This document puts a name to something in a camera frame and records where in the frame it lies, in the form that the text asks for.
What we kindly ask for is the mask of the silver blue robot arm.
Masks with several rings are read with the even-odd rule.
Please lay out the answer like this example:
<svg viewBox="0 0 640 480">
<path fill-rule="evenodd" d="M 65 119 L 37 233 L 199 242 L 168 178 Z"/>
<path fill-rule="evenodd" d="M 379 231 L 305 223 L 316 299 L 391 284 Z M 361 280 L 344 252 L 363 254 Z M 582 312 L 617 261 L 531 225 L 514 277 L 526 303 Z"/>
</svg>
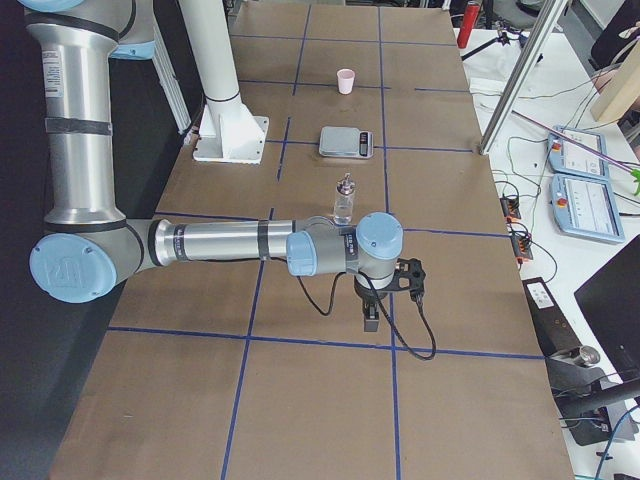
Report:
<svg viewBox="0 0 640 480">
<path fill-rule="evenodd" d="M 174 224 L 130 220 L 115 201 L 109 62 L 155 52 L 149 1 L 28 1 L 42 53 L 54 205 L 29 265 L 36 284 L 67 303 L 109 293 L 134 274 L 174 262 L 284 262 L 291 275 L 350 274 L 365 328 L 383 298 L 408 286 L 403 230 L 375 212 L 356 225 L 324 217 Z"/>
</svg>

